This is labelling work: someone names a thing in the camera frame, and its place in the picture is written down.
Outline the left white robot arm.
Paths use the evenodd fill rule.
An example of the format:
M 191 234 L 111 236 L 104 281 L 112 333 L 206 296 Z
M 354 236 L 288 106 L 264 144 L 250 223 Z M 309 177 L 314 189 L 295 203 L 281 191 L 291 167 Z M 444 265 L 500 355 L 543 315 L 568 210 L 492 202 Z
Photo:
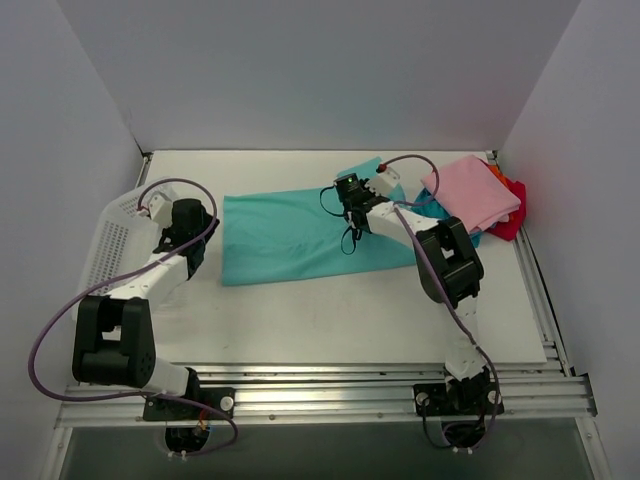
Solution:
M 72 357 L 77 381 L 167 395 L 166 408 L 179 419 L 200 411 L 202 395 L 192 387 L 193 373 L 156 355 L 152 311 L 193 277 L 218 225 L 201 201 L 172 202 L 169 225 L 161 231 L 147 270 L 79 302 Z

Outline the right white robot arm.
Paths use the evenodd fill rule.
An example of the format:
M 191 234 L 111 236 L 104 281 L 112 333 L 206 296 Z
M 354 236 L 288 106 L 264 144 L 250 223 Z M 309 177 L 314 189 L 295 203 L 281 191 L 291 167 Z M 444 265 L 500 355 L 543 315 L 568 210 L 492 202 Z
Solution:
M 398 183 L 393 172 L 371 180 L 351 173 L 334 180 L 333 188 L 355 240 L 367 233 L 413 249 L 423 291 L 452 317 L 446 327 L 444 367 L 454 381 L 445 386 L 444 400 L 453 411 L 464 413 L 480 400 L 472 379 L 489 367 L 478 342 L 477 302 L 484 268 L 459 219 L 424 217 L 392 201 L 388 194 Z

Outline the teal green t-shirt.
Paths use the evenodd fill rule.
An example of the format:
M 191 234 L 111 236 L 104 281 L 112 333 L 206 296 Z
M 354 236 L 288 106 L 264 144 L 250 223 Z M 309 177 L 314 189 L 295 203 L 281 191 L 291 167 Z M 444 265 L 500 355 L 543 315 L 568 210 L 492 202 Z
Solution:
M 306 190 L 227 196 L 223 202 L 222 275 L 225 286 L 298 281 L 395 269 L 415 263 L 412 250 L 365 234 L 355 247 L 333 192 Z

